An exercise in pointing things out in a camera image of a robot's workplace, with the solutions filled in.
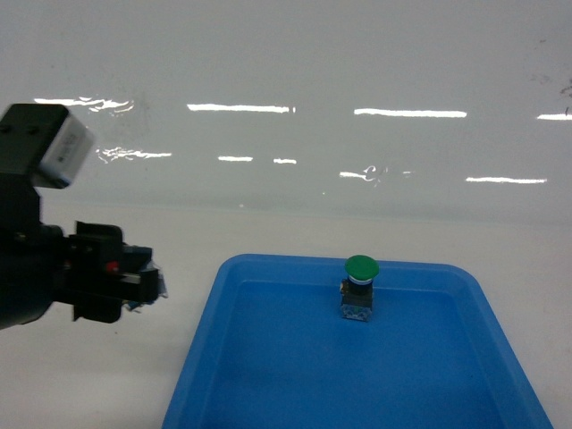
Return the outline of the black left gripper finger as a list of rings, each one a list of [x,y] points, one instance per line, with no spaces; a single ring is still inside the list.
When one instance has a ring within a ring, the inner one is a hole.
[[[121,318],[126,300],[140,297],[140,276],[125,267],[122,229],[77,221],[69,237],[73,317],[100,323]]]

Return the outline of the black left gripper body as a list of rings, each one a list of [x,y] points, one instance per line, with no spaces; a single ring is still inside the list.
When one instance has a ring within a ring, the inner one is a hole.
[[[66,289],[66,252],[68,240],[56,225],[41,224],[38,238],[32,242],[31,263],[26,270],[29,315],[28,322],[37,321],[54,302],[70,303]]]

